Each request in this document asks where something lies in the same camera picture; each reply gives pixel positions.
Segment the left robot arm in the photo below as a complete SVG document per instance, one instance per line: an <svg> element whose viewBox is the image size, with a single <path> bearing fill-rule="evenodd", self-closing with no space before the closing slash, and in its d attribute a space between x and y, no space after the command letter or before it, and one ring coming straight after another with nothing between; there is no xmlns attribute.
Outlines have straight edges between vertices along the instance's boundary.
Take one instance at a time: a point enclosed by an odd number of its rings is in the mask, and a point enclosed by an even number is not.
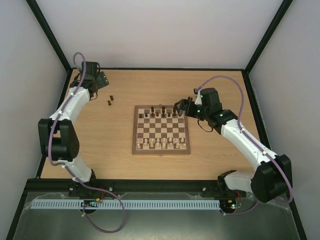
<svg viewBox="0 0 320 240"><path fill-rule="evenodd" d="M98 62L83 61L60 107L49 118L42 118L38 122L41 153L52 166L65 169L75 185L89 194L98 190L95 186L96 175L79 154L80 142L74 124L83 107L95 100L98 90L108 84Z"/></svg>

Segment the wooden chess board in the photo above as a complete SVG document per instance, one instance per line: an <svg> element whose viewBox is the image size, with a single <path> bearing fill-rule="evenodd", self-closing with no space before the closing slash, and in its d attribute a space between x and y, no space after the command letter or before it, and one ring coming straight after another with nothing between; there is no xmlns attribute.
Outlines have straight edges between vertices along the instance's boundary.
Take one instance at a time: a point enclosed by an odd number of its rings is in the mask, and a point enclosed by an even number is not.
<svg viewBox="0 0 320 240"><path fill-rule="evenodd" d="M162 106L165 106L165 118L162 118ZM154 107L154 117L151 118L151 107ZM173 116L172 105L136 105L134 107L134 121L133 121L133 136L132 136L132 154L133 155L189 155L191 153L190 138L189 138L189 125L188 119L183 114L179 117L178 112L176 117ZM156 140L160 138L160 149L156 149ZM166 149L162 149L162 139L167 138ZM168 139L172 138L173 148L168 149ZM175 148L174 139L185 138L186 149ZM150 139L154 139L154 149L144 149L144 139L148 139L150 145Z"/></svg>

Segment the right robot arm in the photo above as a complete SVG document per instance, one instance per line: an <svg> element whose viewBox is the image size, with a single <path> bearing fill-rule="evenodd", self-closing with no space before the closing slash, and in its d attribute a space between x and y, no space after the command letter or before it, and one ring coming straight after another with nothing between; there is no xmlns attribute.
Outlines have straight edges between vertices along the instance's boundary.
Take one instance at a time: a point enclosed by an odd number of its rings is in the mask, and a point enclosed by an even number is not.
<svg viewBox="0 0 320 240"><path fill-rule="evenodd" d="M180 115L206 121L212 131L229 140L249 161L254 173L230 170L218 177L218 191L229 196L234 191L252 193L262 203L282 194L293 199L291 160L278 155L257 140L240 121L240 115L223 109L215 88L195 90L196 99L188 97L174 104L173 110Z"/></svg>

